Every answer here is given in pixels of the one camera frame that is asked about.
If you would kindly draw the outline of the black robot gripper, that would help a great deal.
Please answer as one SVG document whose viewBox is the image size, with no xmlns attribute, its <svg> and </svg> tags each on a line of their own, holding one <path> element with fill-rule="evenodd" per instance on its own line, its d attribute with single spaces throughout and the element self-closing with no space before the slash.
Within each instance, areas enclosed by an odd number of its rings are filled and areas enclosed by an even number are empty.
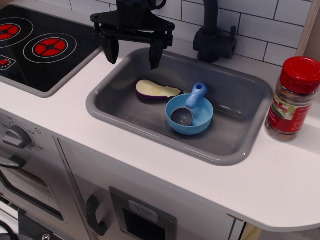
<svg viewBox="0 0 320 240">
<path fill-rule="evenodd" d="M 116 10 L 90 16 L 93 33 L 111 64 L 119 56 L 119 40 L 150 44 L 151 69 L 158 68 L 164 47 L 173 45 L 175 25 L 154 15 L 149 0 L 118 0 Z"/>
</svg>

